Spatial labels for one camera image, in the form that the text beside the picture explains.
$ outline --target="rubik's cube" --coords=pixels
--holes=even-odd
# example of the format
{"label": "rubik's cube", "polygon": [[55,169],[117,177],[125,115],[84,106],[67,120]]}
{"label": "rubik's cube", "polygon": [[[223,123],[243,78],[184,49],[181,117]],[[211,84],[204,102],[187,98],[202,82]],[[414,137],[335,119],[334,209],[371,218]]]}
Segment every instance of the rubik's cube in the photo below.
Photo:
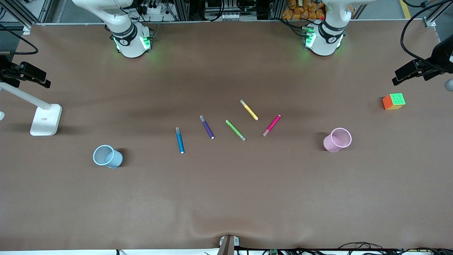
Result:
{"label": "rubik's cube", "polygon": [[384,97],[384,99],[382,99],[382,102],[384,103],[385,110],[396,110],[406,104],[403,94],[401,93],[390,94]]}

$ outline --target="pink marker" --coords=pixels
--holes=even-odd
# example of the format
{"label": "pink marker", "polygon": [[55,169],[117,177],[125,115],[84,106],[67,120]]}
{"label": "pink marker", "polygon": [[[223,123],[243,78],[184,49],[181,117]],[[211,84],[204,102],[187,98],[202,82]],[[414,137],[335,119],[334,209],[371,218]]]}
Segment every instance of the pink marker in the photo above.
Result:
{"label": "pink marker", "polygon": [[264,131],[263,136],[266,137],[267,134],[274,128],[274,126],[277,124],[277,122],[280,120],[281,115],[277,115],[275,119],[272,121],[272,123],[266,128],[266,131]]}

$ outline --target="blue marker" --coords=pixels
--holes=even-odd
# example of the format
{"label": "blue marker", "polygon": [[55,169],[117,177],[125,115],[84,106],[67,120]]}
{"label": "blue marker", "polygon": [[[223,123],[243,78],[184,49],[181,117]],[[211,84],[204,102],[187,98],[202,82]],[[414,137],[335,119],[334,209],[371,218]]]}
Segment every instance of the blue marker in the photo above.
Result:
{"label": "blue marker", "polygon": [[201,122],[203,123],[204,129],[206,129],[207,134],[211,139],[214,139],[214,134],[212,133],[211,129],[209,128],[209,125],[207,124],[206,120],[204,119],[203,115],[200,115]]}
{"label": "blue marker", "polygon": [[176,128],[176,137],[178,138],[178,145],[179,145],[179,152],[184,154],[184,145],[183,139],[181,138],[181,132],[179,132],[179,128]]}

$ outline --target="cup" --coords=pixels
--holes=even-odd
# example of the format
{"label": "cup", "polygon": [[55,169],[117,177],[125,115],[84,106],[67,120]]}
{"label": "cup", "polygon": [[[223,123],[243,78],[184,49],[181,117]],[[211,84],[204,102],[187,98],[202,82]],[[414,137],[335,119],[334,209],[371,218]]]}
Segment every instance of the cup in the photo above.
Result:
{"label": "cup", "polygon": [[324,138],[324,148],[330,152],[337,152],[348,147],[351,142],[351,133],[344,128],[338,127]]}
{"label": "cup", "polygon": [[123,155],[110,145],[101,145],[94,151],[93,161],[99,166],[117,168],[123,162]]}

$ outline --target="yellow marker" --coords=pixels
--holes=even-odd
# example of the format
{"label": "yellow marker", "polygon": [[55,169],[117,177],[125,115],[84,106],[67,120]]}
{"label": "yellow marker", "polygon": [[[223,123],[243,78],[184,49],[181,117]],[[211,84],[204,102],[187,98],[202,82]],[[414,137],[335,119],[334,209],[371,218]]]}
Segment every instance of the yellow marker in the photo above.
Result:
{"label": "yellow marker", "polygon": [[258,116],[250,109],[250,107],[244,102],[244,100],[240,100],[244,108],[250,113],[250,115],[255,119],[258,120]]}

